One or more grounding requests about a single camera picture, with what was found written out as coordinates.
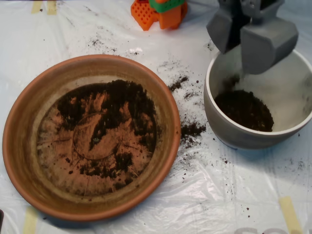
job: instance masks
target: orange toy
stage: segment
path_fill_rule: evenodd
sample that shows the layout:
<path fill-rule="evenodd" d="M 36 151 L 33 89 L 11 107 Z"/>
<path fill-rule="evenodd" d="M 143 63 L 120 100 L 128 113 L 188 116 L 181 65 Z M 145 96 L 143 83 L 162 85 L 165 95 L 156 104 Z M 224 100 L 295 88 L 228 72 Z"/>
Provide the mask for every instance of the orange toy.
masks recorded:
<path fill-rule="evenodd" d="M 169 11 L 158 13 L 150 7 L 148 0 L 135 0 L 131 6 L 131 15 L 144 31 L 148 31 L 152 24 L 159 21 L 161 29 L 177 29 L 187 13 L 187 3 L 172 8 Z"/>
<path fill-rule="evenodd" d="M 152 24 L 158 21 L 156 14 L 150 7 L 148 0 L 135 0 L 131 6 L 131 15 L 144 31 L 148 31 Z"/>

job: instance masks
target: terracotta saucer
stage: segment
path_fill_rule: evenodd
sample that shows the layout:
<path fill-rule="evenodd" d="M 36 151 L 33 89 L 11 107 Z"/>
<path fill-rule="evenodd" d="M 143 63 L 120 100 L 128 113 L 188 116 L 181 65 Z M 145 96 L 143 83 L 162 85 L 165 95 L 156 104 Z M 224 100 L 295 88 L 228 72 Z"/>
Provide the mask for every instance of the terracotta saucer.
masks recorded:
<path fill-rule="evenodd" d="M 35 78 L 14 103 L 3 159 L 17 191 L 66 220 L 119 215 L 149 196 L 180 142 L 175 100 L 132 60 L 91 55 Z"/>

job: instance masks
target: plastic sheet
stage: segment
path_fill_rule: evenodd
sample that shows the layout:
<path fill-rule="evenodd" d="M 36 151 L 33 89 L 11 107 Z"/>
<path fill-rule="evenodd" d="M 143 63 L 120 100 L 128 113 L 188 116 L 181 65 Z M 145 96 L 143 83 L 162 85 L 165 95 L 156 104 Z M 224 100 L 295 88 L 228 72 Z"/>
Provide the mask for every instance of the plastic sheet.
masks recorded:
<path fill-rule="evenodd" d="M 278 199 L 288 195 L 304 233 L 312 229 L 312 123 L 266 150 L 224 146 L 207 123 L 203 103 L 206 71 L 217 53 L 205 26 L 218 4 L 188 3 L 178 30 L 160 30 L 154 23 L 143 32 L 131 17 L 130 0 L 60 0 L 56 15 L 47 15 L 46 2 L 42 12 L 31 14 L 32 1 L 0 1 L 1 132 L 15 99 L 38 74 L 69 58 L 102 53 L 140 62 L 168 85 L 188 76 L 173 92 L 181 120 L 207 127 L 190 147 L 189 142 L 181 144 L 164 182 L 133 210 L 92 223 L 66 222 L 38 212 L 37 234 L 285 233 Z M 296 23 L 297 50 L 310 62 L 311 10 L 310 0 L 287 0 L 278 13 Z M 29 233 L 23 232 L 29 206 L 11 184 L 0 157 L 0 209 L 5 213 L 1 233 Z"/>

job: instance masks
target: pot rim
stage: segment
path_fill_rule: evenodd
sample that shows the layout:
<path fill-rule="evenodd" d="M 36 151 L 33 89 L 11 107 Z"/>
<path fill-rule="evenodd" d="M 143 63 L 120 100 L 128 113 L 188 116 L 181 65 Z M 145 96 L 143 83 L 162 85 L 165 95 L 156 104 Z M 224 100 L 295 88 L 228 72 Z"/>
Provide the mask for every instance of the pot rim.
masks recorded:
<path fill-rule="evenodd" d="M 163 167 L 161 168 L 158 176 L 138 196 L 134 197 L 132 200 L 129 200 L 126 203 L 120 206 L 117 206 L 111 210 L 97 212 L 94 214 L 71 214 L 71 213 L 67 213 L 64 211 L 55 210 L 51 205 L 47 205 L 45 203 L 42 203 L 36 200 L 26 189 L 24 189 L 21 186 L 21 182 L 15 176 L 11 161 L 9 159 L 10 155 L 9 155 L 8 135 L 10 134 L 9 129 L 11 129 L 11 126 L 14 124 L 12 122 L 12 117 L 18 114 L 17 110 L 19 109 L 20 101 L 25 97 L 26 94 L 28 94 L 29 92 L 32 92 L 34 84 L 36 84 L 40 79 L 45 77 L 48 73 L 51 73 L 54 70 L 59 69 L 64 65 L 75 63 L 77 61 L 89 60 L 89 59 L 110 59 L 110 60 L 115 60 L 115 61 L 122 61 L 138 69 L 141 69 L 143 72 L 147 73 L 147 75 L 151 79 L 155 80 L 159 84 L 165 96 L 167 97 L 167 101 L 169 102 L 169 105 L 172 110 L 171 115 L 175 123 L 175 127 L 177 128 L 175 131 L 178 131 L 178 134 L 176 133 L 173 134 L 172 146 L 171 146 L 170 152 L 168 153 L 168 158 L 165 161 Z M 174 160 L 176 158 L 176 154 L 177 154 L 179 144 L 180 144 L 180 134 L 181 134 L 180 129 L 181 129 L 180 116 L 179 116 L 179 111 L 176 105 L 176 101 L 174 97 L 172 96 L 171 92 L 169 91 L 168 87 L 166 86 L 166 84 L 153 71 L 143 66 L 142 64 L 135 62 L 133 60 L 130 60 L 128 58 L 123 58 L 123 57 L 114 56 L 114 55 L 86 55 L 86 56 L 71 58 L 71 59 L 65 60 L 63 62 L 60 62 L 52 66 L 51 68 L 47 69 L 46 71 L 38 75 L 34 80 L 32 80 L 26 86 L 26 88 L 21 92 L 21 94 L 18 96 L 17 100 L 13 104 L 13 107 L 11 108 L 8 118 L 6 120 L 4 131 L 3 131 L 3 139 L 2 139 L 2 154 L 3 154 L 4 165 L 5 165 L 6 171 L 9 175 L 9 178 L 12 184 L 14 185 L 16 190 L 20 193 L 20 195 L 32 206 L 34 206 L 38 210 L 50 216 L 60 218 L 60 219 L 65 219 L 69 221 L 96 221 L 100 219 L 110 218 L 110 217 L 122 214 L 130 210 L 131 208 L 133 208 L 134 206 L 142 202 L 144 199 L 146 199 L 161 184 L 161 182 L 169 173 L 174 163 Z"/>
<path fill-rule="evenodd" d="M 296 50 L 293 50 L 292 53 L 294 53 L 297 57 L 299 57 L 302 62 L 304 62 L 306 64 L 306 66 L 308 67 L 310 73 L 312 74 L 312 66 L 311 64 L 308 62 L 308 60 L 303 57 L 302 54 L 300 54 L 298 51 Z M 239 129 L 242 129 L 246 132 L 249 132 L 249 133 L 253 133 L 253 134 L 256 134 L 256 135 L 259 135 L 259 136 L 279 136 L 279 135 L 284 135 L 284 134 L 289 134 L 291 132 L 296 132 L 297 130 L 301 129 L 302 127 L 304 127 L 311 119 L 312 119 L 312 112 L 299 124 L 297 124 L 296 126 L 292 127 L 292 128 L 289 128 L 287 130 L 283 130 L 283 131 L 277 131 L 277 132 L 262 132 L 262 131 L 256 131 L 256 130 L 252 130 L 252 129 L 249 129 L 249 128 L 246 128 L 236 122 L 234 122 L 233 120 L 231 120 L 229 117 L 227 117 L 221 110 L 220 108 L 218 107 L 218 105 L 216 104 L 212 94 L 211 94 L 211 90 L 210 90 L 210 85 L 209 85 L 209 78 L 210 78 L 210 72 L 211 72 L 211 69 L 217 59 L 218 56 L 220 56 L 221 53 L 218 52 L 212 59 L 212 61 L 210 62 L 209 64 L 209 67 L 208 67 L 208 71 L 207 71 L 207 74 L 206 74 L 206 89 L 208 91 L 208 96 L 209 96 L 209 99 L 210 101 L 212 102 L 212 104 L 214 105 L 214 107 L 216 108 L 216 110 L 219 112 L 220 115 L 222 115 L 222 117 L 224 117 L 229 123 L 231 123 L 232 125 L 234 125 L 235 127 L 239 128 Z"/>

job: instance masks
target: robotic arm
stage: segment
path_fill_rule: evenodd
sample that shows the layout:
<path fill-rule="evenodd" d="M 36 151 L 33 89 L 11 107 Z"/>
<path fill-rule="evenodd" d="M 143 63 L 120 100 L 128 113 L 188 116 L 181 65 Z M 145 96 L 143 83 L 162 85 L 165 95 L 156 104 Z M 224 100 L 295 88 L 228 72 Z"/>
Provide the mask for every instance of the robotic arm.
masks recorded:
<path fill-rule="evenodd" d="M 243 70 L 261 74 L 295 48 L 295 24 L 276 16 L 284 0 L 218 0 L 220 8 L 207 25 L 221 53 L 241 44 Z"/>

